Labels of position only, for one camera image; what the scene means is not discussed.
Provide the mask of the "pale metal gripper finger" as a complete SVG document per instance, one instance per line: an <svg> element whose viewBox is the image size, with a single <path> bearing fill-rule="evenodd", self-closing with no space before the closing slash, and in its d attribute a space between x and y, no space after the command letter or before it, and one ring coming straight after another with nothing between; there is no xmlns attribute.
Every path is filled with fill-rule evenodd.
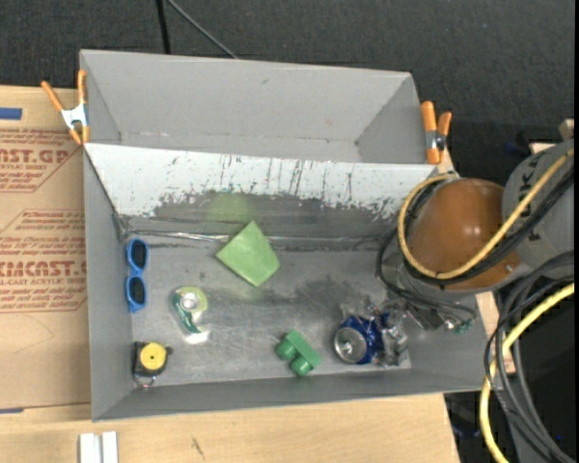
<svg viewBox="0 0 579 463"><path fill-rule="evenodd" d="M393 328L402 322L402 308L398 301L386 300L380 304L368 301L366 311L378 328Z"/></svg>
<svg viewBox="0 0 579 463"><path fill-rule="evenodd" d="M379 363L384 367L398 367L407 358L408 337L401 330L385 330L382 333L382 352Z"/></svg>

